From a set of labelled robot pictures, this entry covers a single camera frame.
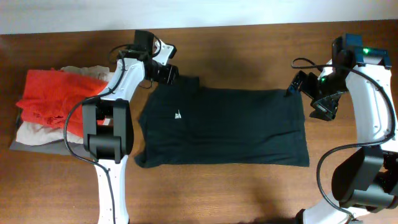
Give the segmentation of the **black Nike t-shirt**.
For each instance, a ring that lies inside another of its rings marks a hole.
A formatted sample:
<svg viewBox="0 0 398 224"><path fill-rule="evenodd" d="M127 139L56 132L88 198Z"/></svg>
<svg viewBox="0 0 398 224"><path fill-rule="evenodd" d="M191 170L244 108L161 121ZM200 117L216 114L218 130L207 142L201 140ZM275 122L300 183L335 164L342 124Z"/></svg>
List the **black Nike t-shirt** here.
<svg viewBox="0 0 398 224"><path fill-rule="evenodd" d="M300 94L208 88L180 77L150 94L139 124L143 168L184 164L278 164L307 167Z"/></svg>

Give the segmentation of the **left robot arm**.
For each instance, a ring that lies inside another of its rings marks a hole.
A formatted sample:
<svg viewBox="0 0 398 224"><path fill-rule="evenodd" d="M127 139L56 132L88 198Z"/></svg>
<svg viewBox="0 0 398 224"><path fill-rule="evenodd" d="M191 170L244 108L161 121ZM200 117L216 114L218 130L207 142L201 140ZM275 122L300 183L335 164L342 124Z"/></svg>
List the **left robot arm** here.
<svg viewBox="0 0 398 224"><path fill-rule="evenodd" d="M134 41L112 50L116 70L108 85L85 100L83 145L96 169L99 223L129 223L126 206L126 165L134 144L130 101L144 80L171 85L178 68L168 63L177 48L153 33L137 30Z"/></svg>

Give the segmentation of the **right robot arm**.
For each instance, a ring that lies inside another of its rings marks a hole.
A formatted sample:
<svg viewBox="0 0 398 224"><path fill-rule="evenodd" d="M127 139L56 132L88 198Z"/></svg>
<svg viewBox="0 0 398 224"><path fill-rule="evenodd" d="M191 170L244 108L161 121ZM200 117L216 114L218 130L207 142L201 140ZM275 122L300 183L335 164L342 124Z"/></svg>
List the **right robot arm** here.
<svg viewBox="0 0 398 224"><path fill-rule="evenodd" d="M397 115L391 93L387 50L366 47L357 34L331 45L331 60L306 60L286 94L311 99L312 117L331 121L341 96L349 93L356 121L354 153L334 171L331 192L303 209L296 223L359 223L362 216L397 207Z"/></svg>

